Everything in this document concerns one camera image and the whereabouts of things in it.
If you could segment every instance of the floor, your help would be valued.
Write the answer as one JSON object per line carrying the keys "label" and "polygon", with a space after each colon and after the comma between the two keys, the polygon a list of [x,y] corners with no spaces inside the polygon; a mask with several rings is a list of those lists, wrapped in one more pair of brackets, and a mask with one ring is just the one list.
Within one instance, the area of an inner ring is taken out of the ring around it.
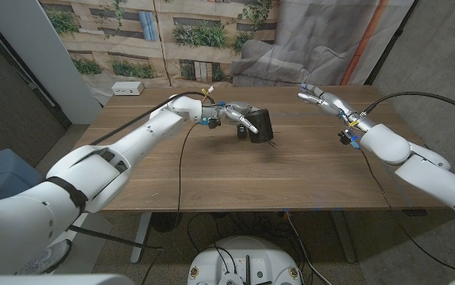
{"label": "floor", "polygon": [[[439,93],[455,100],[455,1],[420,0],[408,20],[374,86],[389,94],[399,91]],[[427,98],[399,97],[392,104],[399,114],[420,134],[427,145],[443,154],[455,173],[455,108]],[[57,146],[37,166],[46,172],[66,154],[85,130],[72,126]],[[103,213],[113,223],[112,234],[133,238],[138,216],[128,213]],[[284,222],[277,213],[266,213],[275,222]],[[408,232],[438,259],[455,266],[455,213],[451,210],[427,211],[425,216],[410,217],[402,211],[398,217]],[[184,214],[175,233],[150,230],[147,243],[165,247],[152,268],[146,284],[184,283],[195,250],[186,234],[194,214]],[[448,284],[455,271],[430,259],[421,252],[396,224],[390,211],[351,211],[347,224],[359,262],[348,264],[339,246],[334,226],[327,211],[294,213],[300,235],[313,255],[313,263],[333,284]],[[241,213],[249,222],[252,213]],[[200,215],[190,231],[198,247],[203,248],[227,234],[245,234],[229,217],[218,218],[217,232],[210,215]],[[172,243],[185,254],[178,253]],[[294,251],[286,240],[271,238],[289,254]],[[140,264],[130,264],[131,248],[108,241],[100,254],[94,272],[119,273],[142,282],[154,253],[147,251]],[[315,276],[313,284],[322,282]]]}

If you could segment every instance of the black object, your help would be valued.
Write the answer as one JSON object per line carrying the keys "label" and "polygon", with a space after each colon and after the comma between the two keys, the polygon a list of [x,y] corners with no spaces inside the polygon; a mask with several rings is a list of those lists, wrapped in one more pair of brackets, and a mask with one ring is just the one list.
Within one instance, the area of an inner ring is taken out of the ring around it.
{"label": "black object", "polygon": [[82,214],[86,207],[86,201],[88,201],[88,197],[85,195],[85,193],[81,192],[80,190],[77,190],[71,183],[65,181],[60,177],[49,177],[44,182],[46,181],[51,182],[59,186],[63,190],[67,191],[69,193],[70,200],[72,201],[74,206],[79,208],[79,215]]}
{"label": "black object", "polygon": [[246,262],[246,283],[248,285],[252,285],[252,281],[250,279],[251,274],[250,274],[250,256],[249,255],[246,256],[245,262]]}
{"label": "black object", "polygon": [[220,125],[222,125],[222,123],[220,122],[219,119],[210,119],[210,120],[208,121],[208,127],[209,127],[210,129],[214,129],[214,128],[220,126]]}
{"label": "black object", "polygon": [[246,138],[246,127],[242,123],[237,125],[237,137],[240,139]]}
{"label": "black object", "polygon": [[250,112],[245,118],[259,130],[256,134],[251,131],[248,132],[250,134],[250,142],[265,143],[273,139],[273,128],[271,127],[271,120],[269,119],[269,111],[267,109]]}
{"label": "black object", "polygon": [[174,230],[181,222],[182,213],[153,213],[150,224],[159,233],[167,233]]}
{"label": "black object", "polygon": [[338,136],[339,136],[339,140],[342,144],[347,145],[347,144],[351,143],[351,140],[347,137],[347,135],[345,135],[344,132],[342,132],[342,131],[339,132]]}

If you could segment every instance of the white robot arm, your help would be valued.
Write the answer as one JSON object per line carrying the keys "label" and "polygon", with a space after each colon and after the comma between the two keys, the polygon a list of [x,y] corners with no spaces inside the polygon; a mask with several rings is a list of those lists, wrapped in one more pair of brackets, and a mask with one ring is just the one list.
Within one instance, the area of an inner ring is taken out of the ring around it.
{"label": "white robot arm", "polygon": [[[298,97],[365,133],[361,146],[383,162],[398,165],[397,176],[455,210],[455,174],[449,171],[450,164],[441,155],[407,141],[382,123],[374,123],[366,114],[359,115],[343,100],[314,85],[303,85]],[[347,129],[339,135],[345,144],[358,148],[352,131]]]}
{"label": "white robot arm", "polygon": [[255,135],[259,130],[245,115],[256,110],[239,102],[202,106],[199,100],[178,97],[112,145],[88,145],[70,152],[50,169],[44,182],[0,200],[0,274],[14,274],[83,211],[94,213],[110,203],[129,181],[132,169],[159,142],[176,135],[184,121],[213,121],[216,124],[210,127],[216,127],[227,118]]}

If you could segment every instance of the wall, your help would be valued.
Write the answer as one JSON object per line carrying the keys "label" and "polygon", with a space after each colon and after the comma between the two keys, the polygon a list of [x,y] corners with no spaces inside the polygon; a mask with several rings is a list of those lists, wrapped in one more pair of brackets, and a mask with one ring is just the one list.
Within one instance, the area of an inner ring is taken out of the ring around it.
{"label": "wall", "polygon": [[[424,91],[455,100],[455,1],[419,1],[373,85],[384,95]],[[426,97],[391,101],[455,173],[455,107]]]}
{"label": "wall", "polygon": [[101,110],[37,0],[0,1],[0,32],[73,124]]}

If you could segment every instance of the table leg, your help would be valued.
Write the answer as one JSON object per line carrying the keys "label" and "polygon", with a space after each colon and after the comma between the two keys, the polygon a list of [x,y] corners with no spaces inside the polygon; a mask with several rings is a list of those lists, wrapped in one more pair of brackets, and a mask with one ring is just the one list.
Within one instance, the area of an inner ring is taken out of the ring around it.
{"label": "table leg", "polygon": [[[141,218],[139,219],[138,233],[135,235],[135,242],[144,244],[146,238],[146,232],[150,225],[151,212],[142,213]],[[137,264],[141,261],[143,249],[134,247],[131,254],[131,263]]]}
{"label": "table leg", "polygon": [[342,211],[331,211],[332,222],[335,224],[336,233],[338,234],[339,242],[343,247],[345,259],[347,262],[354,263],[357,258],[354,253],[351,235],[348,232],[347,221]]}

